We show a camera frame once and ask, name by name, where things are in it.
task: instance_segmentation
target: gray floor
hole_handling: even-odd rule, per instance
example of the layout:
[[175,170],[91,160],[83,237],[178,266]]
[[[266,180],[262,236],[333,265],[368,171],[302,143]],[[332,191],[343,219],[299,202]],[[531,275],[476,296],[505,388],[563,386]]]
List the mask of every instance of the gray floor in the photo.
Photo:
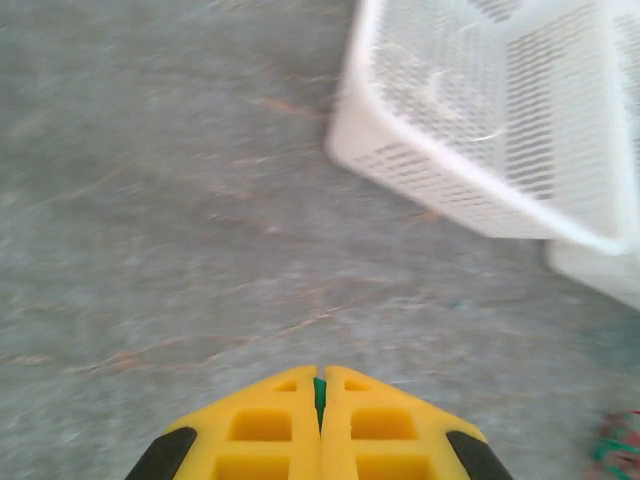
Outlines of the gray floor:
[[335,363],[579,478],[640,407],[638,315],[327,160],[351,2],[147,4],[0,0],[0,477],[122,479],[180,415]]

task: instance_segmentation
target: rectangular hole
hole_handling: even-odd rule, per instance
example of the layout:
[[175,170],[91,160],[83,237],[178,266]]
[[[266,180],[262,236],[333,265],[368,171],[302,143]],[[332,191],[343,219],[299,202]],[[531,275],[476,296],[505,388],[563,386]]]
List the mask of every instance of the rectangular hole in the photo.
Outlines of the rectangular hole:
[[296,390],[298,390],[298,384],[295,380],[288,380],[273,389],[274,392],[295,392]]
[[359,383],[348,378],[344,381],[344,389],[350,392],[364,392],[369,390],[369,387],[363,383]]
[[218,458],[212,480],[288,480],[287,457],[225,455]]
[[229,440],[290,442],[291,415],[284,410],[253,408],[242,410],[231,422]]
[[358,480],[434,480],[433,467],[417,455],[358,455]]
[[361,408],[351,416],[353,440],[416,440],[413,417],[400,408]]

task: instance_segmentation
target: green object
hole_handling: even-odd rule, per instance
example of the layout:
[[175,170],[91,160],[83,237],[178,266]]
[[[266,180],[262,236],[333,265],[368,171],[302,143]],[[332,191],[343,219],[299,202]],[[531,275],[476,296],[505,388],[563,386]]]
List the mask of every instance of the green object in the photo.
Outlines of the green object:
[[640,466],[640,412],[609,415],[601,428],[592,457],[600,468],[617,480],[638,478]]
[[322,417],[324,416],[324,407],[327,405],[327,382],[315,377],[313,387],[316,392],[315,406],[316,412],[318,412],[318,428],[322,431]]

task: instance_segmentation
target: white plastic basket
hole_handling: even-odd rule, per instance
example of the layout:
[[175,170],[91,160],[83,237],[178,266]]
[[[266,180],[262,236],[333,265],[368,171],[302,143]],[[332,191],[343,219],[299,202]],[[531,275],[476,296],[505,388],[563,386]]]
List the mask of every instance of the white plastic basket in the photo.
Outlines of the white plastic basket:
[[556,272],[640,310],[640,258],[603,255],[593,249],[547,242],[547,261]]
[[638,234],[637,0],[362,0],[327,149],[486,236]]

